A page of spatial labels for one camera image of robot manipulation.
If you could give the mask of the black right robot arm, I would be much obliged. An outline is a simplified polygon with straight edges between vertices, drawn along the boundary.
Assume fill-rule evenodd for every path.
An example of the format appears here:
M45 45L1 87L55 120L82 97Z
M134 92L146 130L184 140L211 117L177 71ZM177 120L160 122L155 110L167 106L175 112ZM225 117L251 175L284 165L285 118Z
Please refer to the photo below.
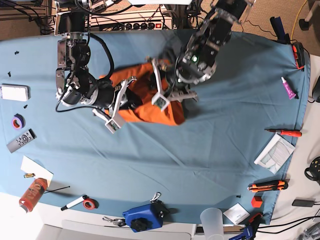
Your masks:
M90 30L90 17L94 13L89 0L57 0L55 5L54 34L62 37L57 42L57 103L68 111L90 108L114 133L125 123L119 111L135 110L142 105L142 100L129 89L137 78L129 76L113 86L114 60L104 40ZM90 39L100 43L109 61L109 72L100 79L89 72Z

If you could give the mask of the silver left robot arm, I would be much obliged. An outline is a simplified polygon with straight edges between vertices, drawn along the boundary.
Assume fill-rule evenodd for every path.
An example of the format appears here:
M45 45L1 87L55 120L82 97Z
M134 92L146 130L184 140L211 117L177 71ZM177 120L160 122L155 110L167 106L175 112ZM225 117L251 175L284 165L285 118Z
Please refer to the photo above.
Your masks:
M216 57L230 40L232 26L248 17L254 4L253 0L219 0L171 64L149 57L157 89L151 99L152 105L164 111L173 101L196 100L198 96L190 89L191 85L213 76Z

